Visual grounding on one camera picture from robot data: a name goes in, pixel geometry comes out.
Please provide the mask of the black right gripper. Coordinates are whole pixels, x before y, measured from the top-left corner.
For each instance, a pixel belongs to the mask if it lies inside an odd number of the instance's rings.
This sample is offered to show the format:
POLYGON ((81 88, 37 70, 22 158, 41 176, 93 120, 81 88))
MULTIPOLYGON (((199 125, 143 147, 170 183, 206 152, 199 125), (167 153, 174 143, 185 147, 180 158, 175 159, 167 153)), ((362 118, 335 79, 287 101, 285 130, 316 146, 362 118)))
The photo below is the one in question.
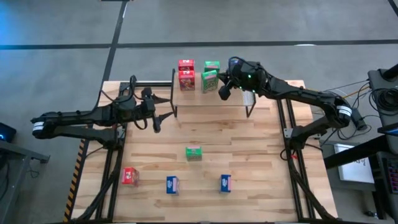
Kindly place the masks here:
POLYGON ((218 78, 222 80, 223 86, 218 90, 222 100, 227 100, 231 95, 232 88, 238 88, 242 91, 249 90, 247 76, 241 71, 242 66, 233 66, 225 72, 219 73, 218 78))

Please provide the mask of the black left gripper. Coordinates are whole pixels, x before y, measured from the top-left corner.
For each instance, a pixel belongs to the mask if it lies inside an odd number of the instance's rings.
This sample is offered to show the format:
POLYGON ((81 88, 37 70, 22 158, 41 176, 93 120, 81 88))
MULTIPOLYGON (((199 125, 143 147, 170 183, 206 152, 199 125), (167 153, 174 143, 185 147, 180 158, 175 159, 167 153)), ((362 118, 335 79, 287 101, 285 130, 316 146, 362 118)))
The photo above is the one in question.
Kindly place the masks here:
POLYGON ((170 102, 170 99, 158 97, 155 94, 153 94, 152 89, 150 87, 145 87, 141 91, 141 100, 142 100, 140 104, 141 117, 139 118, 139 120, 144 121, 144 126, 141 127, 138 124, 136 124, 136 127, 140 130, 146 129, 147 118, 152 118, 154 132, 159 133, 161 130, 160 124, 163 122, 163 120, 167 119, 169 116, 172 116, 174 113, 171 111, 165 114, 160 114, 158 115, 158 117, 156 117, 155 104, 168 103, 170 102))

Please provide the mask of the green Apple Jacks cereal box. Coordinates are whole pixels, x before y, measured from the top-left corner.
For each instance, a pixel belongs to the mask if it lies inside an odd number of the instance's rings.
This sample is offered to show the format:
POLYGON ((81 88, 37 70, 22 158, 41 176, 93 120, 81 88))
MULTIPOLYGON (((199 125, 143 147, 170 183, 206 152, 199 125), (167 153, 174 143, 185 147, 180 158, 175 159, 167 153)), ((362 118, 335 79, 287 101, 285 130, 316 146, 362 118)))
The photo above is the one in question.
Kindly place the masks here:
POLYGON ((217 60, 211 61, 211 60, 206 60, 204 63, 204 72, 210 72, 215 70, 217 73, 220 70, 220 62, 217 60))
POLYGON ((210 70, 201 74, 201 89, 203 93, 216 90, 218 87, 218 72, 210 70))
POLYGON ((201 146, 190 146, 185 148, 187 161, 201 161, 202 154, 201 146))

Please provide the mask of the red Froot Loops cereal box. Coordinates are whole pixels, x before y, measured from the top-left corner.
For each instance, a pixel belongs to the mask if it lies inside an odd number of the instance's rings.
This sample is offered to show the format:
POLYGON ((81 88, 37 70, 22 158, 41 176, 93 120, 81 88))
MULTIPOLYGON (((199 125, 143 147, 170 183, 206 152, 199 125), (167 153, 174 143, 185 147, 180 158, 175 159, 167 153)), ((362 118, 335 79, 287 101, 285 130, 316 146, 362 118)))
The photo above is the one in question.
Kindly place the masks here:
POLYGON ((194 59, 181 59, 178 61, 179 71, 194 70, 194 67, 195 67, 194 59))
POLYGON ((178 82, 182 91, 195 89, 195 72, 193 70, 181 70, 178 72, 178 82))
POLYGON ((125 167, 122 171, 121 183, 123 185, 139 185, 139 171, 134 167, 125 167))

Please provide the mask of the yellow black hazard tape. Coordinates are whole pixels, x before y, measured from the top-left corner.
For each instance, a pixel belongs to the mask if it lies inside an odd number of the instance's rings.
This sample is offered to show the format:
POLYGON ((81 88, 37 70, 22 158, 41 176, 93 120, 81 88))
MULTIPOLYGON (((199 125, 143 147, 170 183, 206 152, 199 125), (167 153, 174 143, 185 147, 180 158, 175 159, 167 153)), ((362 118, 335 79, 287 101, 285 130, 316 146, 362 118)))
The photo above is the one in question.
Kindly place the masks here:
POLYGON ((78 148, 78 154, 76 157, 76 162, 73 170, 73 176, 69 188, 65 212, 63 215, 63 221, 62 221, 63 223, 69 222, 72 219, 73 208, 75 205, 75 200, 78 192, 78 187, 80 184, 81 174, 85 163, 85 155, 88 149, 88 145, 89 145, 88 140, 83 140, 83 139, 80 140, 80 145, 78 148))

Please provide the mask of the black power adapter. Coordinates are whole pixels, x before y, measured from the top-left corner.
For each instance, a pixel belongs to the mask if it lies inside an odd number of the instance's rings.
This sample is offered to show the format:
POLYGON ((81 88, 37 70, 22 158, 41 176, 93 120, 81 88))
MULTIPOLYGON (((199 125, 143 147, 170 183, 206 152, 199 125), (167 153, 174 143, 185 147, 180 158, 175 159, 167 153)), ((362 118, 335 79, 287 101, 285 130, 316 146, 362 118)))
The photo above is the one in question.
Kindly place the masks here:
POLYGON ((367 128, 367 124, 357 108, 352 109, 351 120, 358 131, 363 131, 367 128))

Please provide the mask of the black desk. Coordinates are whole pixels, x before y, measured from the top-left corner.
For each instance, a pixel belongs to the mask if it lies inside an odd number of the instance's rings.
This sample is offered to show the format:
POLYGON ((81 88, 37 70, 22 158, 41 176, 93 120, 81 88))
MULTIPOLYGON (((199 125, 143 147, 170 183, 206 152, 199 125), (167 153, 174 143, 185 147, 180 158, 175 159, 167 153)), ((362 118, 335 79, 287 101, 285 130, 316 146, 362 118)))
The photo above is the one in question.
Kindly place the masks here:
POLYGON ((324 158, 324 163, 327 169, 331 169, 371 157, 379 152, 385 152, 393 158, 398 159, 398 136, 378 136, 355 147, 328 156, 324 158))

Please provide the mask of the grey equipment cart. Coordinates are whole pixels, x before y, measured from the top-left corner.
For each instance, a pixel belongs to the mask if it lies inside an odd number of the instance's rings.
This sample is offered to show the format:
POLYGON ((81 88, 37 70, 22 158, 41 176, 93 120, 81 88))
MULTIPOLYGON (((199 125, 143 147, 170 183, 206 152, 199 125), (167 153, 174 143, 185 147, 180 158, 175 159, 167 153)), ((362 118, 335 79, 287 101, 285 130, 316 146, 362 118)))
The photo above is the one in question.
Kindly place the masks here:
POLYGON ((368 71, 369 104, 379 113, 382 127, 398 122, 398 63, 389 69, 368 71))

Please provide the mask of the grey metal table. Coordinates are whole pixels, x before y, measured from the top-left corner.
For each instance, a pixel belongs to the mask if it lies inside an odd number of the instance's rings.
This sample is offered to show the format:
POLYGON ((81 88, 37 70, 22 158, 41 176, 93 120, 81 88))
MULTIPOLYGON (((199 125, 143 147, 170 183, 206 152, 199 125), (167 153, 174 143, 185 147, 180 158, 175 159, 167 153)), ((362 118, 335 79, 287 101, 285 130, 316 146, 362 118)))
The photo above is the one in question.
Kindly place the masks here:
POLYGON ((30 161, 48 163, 50 156, 0 141, 0 224, 8 224, 30 161))

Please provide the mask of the black device blue light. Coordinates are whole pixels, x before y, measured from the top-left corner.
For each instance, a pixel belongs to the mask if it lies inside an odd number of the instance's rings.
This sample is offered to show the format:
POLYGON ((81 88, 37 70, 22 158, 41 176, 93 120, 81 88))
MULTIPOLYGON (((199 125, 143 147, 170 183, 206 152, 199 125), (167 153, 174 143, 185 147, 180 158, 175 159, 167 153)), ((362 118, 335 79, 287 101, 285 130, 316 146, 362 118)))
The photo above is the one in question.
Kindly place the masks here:
POLYGON ((4 123, 0 123, 0 141, 13 142, 17 131, 4 123))

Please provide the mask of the white board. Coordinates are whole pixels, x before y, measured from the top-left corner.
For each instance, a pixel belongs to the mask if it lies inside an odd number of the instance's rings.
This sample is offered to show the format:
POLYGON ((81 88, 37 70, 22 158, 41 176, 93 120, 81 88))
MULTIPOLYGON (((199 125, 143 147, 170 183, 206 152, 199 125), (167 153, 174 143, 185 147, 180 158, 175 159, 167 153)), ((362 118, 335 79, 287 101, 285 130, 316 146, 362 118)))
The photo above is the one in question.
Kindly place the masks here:
POLYGON ((340 180, 373 184, 373 174, 368 158, 362 158, 354 162, 338 167, 340 180))

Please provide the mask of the computer monitor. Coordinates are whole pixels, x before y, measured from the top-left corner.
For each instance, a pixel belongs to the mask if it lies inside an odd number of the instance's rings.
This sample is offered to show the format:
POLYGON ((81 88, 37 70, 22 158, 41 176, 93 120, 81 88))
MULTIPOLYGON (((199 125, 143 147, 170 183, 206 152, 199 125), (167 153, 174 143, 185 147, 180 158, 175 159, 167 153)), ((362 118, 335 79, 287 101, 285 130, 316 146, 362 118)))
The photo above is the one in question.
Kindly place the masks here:
POLYGON ((378 133, 398 137, 398 122, 377 129, 378 133))

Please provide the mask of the backlit computer keyboard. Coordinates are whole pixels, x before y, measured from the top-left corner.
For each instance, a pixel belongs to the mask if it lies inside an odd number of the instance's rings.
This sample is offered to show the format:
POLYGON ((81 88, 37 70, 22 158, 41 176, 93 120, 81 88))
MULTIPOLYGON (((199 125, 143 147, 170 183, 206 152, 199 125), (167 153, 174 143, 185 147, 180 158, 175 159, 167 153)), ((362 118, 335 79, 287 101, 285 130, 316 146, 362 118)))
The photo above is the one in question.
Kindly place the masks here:
POLYGON ((386 170, 386 179, 391 194, 398 195, 398 160, 383 159, 386 170))

